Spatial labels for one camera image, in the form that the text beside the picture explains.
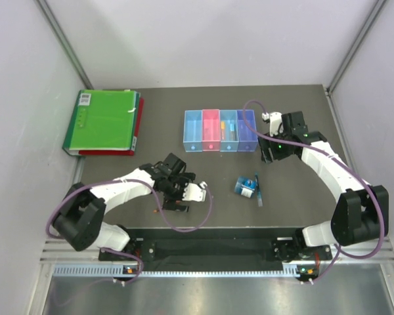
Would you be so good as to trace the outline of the light blue clear highlighter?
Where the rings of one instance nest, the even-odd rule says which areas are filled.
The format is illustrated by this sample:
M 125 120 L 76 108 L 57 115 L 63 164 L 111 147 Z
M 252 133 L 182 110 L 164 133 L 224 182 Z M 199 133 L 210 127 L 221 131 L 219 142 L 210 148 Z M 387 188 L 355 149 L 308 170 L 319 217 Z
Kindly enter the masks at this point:
M 234 123 L 229 124 L 229 139 L 230 141 L 236 140 L 236 131 L 235 131 Z

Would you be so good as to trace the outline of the medium blue drawer bin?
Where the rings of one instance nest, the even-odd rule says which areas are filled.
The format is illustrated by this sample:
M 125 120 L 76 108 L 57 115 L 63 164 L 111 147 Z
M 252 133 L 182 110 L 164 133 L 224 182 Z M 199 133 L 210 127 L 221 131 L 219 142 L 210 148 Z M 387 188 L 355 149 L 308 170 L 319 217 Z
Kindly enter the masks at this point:
M 225 140 L 221 141 L 221 152 L 236 152 L 238 150 L 238 122 L 236 110 L 220 110 L 220 126 L 221 121 L 225 121 Z M 236 140 L 230 141 L 229 139 L 229 124 L 234 123 L 236 131 Z

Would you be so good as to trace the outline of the blue pen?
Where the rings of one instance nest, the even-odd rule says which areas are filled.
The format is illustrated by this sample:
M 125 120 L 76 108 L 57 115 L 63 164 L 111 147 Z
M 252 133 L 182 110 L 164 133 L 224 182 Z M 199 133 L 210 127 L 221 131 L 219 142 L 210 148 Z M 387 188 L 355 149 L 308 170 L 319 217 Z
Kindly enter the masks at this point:
M 261 194 L 261 189 L 260 189 L 260 185 L 259 185 L 259 176 L 258 176 L 257 172 L 255 172 L 255 183 L 256 183 L 256 188 L 257 188 L 257 204 L 258 204 L 258 207 L 262 207 L 263 200 L 262 200 L 262 194 Z

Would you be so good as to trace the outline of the orange highlighter marker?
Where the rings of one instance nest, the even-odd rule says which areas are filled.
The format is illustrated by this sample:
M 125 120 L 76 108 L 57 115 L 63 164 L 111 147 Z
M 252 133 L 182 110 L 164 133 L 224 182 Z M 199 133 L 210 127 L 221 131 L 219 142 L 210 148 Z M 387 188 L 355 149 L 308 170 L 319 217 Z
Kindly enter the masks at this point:
M 221 121 L 221 141 L 225 140 L 225 121 Z

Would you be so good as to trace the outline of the light blue drawer bin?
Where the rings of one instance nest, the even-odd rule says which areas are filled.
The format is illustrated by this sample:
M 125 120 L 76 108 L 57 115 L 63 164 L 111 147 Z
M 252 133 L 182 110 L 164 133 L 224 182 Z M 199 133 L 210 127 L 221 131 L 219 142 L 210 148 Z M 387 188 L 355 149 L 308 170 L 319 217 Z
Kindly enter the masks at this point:
M 202 151 L 202 111 L 186 110 L 184 116 L 183 146 L 185 152 Z

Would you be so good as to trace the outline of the pink drawer bin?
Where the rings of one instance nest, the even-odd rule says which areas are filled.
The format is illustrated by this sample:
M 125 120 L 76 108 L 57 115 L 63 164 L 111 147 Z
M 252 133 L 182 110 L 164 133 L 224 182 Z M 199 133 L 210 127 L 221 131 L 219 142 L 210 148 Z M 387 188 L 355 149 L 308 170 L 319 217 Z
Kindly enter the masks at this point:
M 219 151 L 221 144 L 220 111 L 218 109 L 203 110 L 202 120 L 203 151 Z

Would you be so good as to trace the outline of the green plastic folder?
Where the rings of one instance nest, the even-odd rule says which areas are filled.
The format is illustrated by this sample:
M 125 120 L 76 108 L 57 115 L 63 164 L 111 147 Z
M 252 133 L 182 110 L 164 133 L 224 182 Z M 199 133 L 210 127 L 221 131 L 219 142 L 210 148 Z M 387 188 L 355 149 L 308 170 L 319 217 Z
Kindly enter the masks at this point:
M 80 150 L 128 150 L 141 94 L 133 90 L 80 90 L 62 145 L 71 156 Z

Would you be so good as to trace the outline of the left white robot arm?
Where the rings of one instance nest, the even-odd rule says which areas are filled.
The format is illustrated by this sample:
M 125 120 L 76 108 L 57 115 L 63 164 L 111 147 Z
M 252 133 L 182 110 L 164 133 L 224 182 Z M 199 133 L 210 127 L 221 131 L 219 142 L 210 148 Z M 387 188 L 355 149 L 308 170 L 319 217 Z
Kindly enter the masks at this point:
M 47 223 L 58 237 L 74 250 L 109 249 L 121 260 L 131 259 L 136 245 L 121 225 L 103 221 L 105 214 L 138 197 L 161 193 L 162 209 L 188 211 L 188 201 L 204 201 L 205 182 L 197 184 L 196 175 L 186 170 L 186 163 L 169 154 L 156 164 L 147 163 L 127 175 L 96 186 L 79 182 L 73 185 Z

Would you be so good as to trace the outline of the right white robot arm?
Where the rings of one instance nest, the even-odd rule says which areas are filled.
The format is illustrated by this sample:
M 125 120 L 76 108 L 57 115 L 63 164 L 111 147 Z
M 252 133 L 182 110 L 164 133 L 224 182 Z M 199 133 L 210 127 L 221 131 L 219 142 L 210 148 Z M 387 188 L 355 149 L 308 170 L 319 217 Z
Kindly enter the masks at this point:
M 265 163 L 297 156 L 326 185 L 336 201 L 332 218 L 296 230 L 295 255 L 310 259 L 318 247 L 382 242 L 389 232 L 389 193 L 352 172 L 333 151 L 325 136 L 309 131 L 302 112 L 263 114 L 269 132 L 258 138 Z

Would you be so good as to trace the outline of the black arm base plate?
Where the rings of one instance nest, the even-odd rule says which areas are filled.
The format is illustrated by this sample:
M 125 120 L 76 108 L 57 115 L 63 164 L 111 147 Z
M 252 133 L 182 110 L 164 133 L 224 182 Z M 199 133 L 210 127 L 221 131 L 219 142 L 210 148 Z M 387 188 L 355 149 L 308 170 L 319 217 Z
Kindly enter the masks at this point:
M 266 261 L 329 261 L 332 258 L 328 246 L 299 250 L 292 240 L 266 238 L 227 239 L 146 239 L 131 240 L 123 252 L 143 261 L 157 261 L 175 256 L 252 256 Z

